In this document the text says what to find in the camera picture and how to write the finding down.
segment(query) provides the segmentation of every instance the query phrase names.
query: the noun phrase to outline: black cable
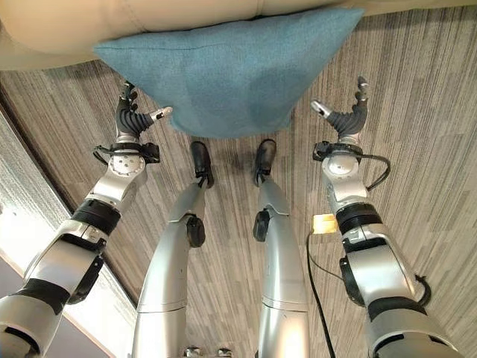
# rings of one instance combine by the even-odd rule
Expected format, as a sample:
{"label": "black cable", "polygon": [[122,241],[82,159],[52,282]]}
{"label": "black cable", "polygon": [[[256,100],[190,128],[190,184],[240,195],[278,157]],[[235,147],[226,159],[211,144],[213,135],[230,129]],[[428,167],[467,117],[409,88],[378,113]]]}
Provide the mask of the black cable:
{"label": "black cable", "polygon": [[424,286],[424,295],[422,296],[422,298],[419,300],[418,303],[422,307],[425,307],[431,301],[432,289],[430,285],[427,283],[426,276],[419,276],[418,274],[416,274],[415,277],[416,277],[416,281]]}
{"label": "black cable", "polygon": [[102,145],[97,145],[95,147],[95,150],[93,151],[92,155],[99,160],[101,163],[103,163],[105,166],[107,166],[107,161],[101,156],[101,153],[105,153],[108,155],[139,155],[141,157],[144,157],[146,160],[147,159],[152,159],[155,160],[157,159],[154,155],[151,155],[149,153],[143,152],[138,152],[138,151],[112,151],[111,149],[105,148]]}
{"label": "black cable", "polygon": [[323,307],[321,306],[320,298],[316,292],[315,282],[313,281],[312,268],[310,266],[310,236],[313,232],[310,232],[306,237],[306,265],[308,267],[308,276],[310,278],[310,284],[312,285],[313,295],[315,296],[316,304],[318,306],[318,312],[320,313],[321,324],[323,325],[323,331],[325,333],[326,344],[328,345],[328,352],[331,358],[336,358],[335,350],[333,349],[333,344],[331,343],[331,338],[329,337],[328,325],[326,324],[325,315],[323,312]]}
{"label": "black cable", "polygon": [[368,192],[375,189],[379,184],[381,184],[383,181],[385,181],[386,178],[391,173],[391,162],[390,162],[390,160],[388,158],[382,157],[380,155],[358,154],[358,153],[352,153],[352,152],[349,152],[349,151],[342,151],[342,152],[331,153],[329,156],[332,157],[332,156],[335,156],[335,155],[351,155],[355,158],[379,160],[380,162],[383,162],[383,163],[386,164],[386,170],[384,170],[383,173],[380,176],[378,176],[378,178],[371,185],[366,186],[366,190]]}
{"label": "black cable", "polygon": [[318,263],[313,259],[313,256],[312,255],[309,255],[310,257],[310,260],[315,264],[316,267],[318,267],[321,271],[325,271],[327,274],[330,274],[332,276],[335,276],[336,278],[338,278],[339,280],[343,281],[343,278],[341,276],[338,276],[337,274],[331,272],[331,271],[328,271],[327,269],[325,269],[323,266],[320,266],[318,265]]}

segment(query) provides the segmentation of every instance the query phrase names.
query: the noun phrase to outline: beige couch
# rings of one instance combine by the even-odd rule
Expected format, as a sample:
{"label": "beige couch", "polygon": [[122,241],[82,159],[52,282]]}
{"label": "beige couch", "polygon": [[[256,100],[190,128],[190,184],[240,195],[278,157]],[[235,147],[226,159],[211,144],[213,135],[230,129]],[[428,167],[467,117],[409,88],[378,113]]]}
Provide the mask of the beige couch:
{"label": "beige couch", "polygon": [[320,6],[369,16],[467,4],[477,0],[0,0],[0,69],[67,66],[94,60],[92,47],[109,39]]}

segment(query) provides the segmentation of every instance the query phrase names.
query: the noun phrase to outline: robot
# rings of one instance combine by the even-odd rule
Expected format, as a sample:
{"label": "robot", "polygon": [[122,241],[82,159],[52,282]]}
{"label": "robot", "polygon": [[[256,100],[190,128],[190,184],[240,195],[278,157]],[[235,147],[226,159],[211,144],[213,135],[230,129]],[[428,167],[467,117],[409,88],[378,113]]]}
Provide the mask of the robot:
{"label": "robot", "polygon": [[[346,256],[340,267],[347,293],[367,312],[369,357],[462,357],[416,301],[417,283],[409,264],[369,198],[369,190],[379,181],[366,187],[358,175],[361,159],[377,158],[363,154],[359,147],[367,117],[363,78],[358,88],[352,113],[338,113],[319,101],[312,102],[312,108],[338,132],[336,143],[315,146],[313,159],[321,162],[329,205],[341,231]],[[104,176],[32,261],[22,288],[0,299],[0,357],[46,354],[64,306],[84,300],[95,284],[109,235],[147,180],[146,166],[160,162],[158,146],[141,144],[139,136],[172,109],[137,113],[135,97],[133,85],[126,83],[116,110],[116,142],[110,148],[98,146],[94,152],[107,165]],[[266,243],[256,357],[309,358],[313,355],[302,261],[291,211],[271,177],[276,147],[271,139],[262,142],[253,177],[259,187],[253,235]],[[213,187],[214,177],[206,146],[193,142],[190,149],[195,179],[172,207],[149,266],[137,307],[133,357],[200,356],[199,348],[184,350],[187,263],[189,250],[205,242],[205,192]],[[109,160],[101,154],[108,154]],[[231,356],[226,348],[216,355]]]}

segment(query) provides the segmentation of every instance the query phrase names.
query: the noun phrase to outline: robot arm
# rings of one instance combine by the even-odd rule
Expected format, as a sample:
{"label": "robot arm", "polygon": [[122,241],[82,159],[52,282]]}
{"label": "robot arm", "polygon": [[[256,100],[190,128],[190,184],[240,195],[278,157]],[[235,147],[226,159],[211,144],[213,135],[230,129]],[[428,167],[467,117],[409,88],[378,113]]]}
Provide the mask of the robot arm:
{"label": "robot arm", "polygon": [[449,337],[416,300],[410,265],[382,223],[358,175],[359,137],[367,115],[367,83],[358,80],[353,113],[336,113],[318,101],[312,108],[338,132],[338,142],[318,143],[329,205],[336,217],[346,256],[341,272],[351,300],[367,310],[369,357],[462,357]]}
{"label": "robot arm", "polygon": [[23,287],[0,299],[0,357],[45,355],[65,304],[86,298],[98,278],[109,235],[147,179],[146,164],[159,162],[158,147],[140,145],[139,135],[171,108],[135,113],[132,89],[125,84],[119,100],[116,143],[105,150],[111,156],[109,162],[103,160],[106,174],[32,261]]}

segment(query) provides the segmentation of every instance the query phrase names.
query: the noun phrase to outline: fabric pillow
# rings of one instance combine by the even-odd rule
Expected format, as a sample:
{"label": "fabric pillow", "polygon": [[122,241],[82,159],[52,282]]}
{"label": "fabric pillow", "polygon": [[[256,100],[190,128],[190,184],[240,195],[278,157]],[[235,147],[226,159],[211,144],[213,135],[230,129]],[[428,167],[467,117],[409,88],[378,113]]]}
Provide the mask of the fabric pillow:
{"label": "fabric pillow", "polygon": [[96,54],[193,136],[236,138],[290,123],[293,106],[340,48],[361,9],[311,10],[108,41]]}

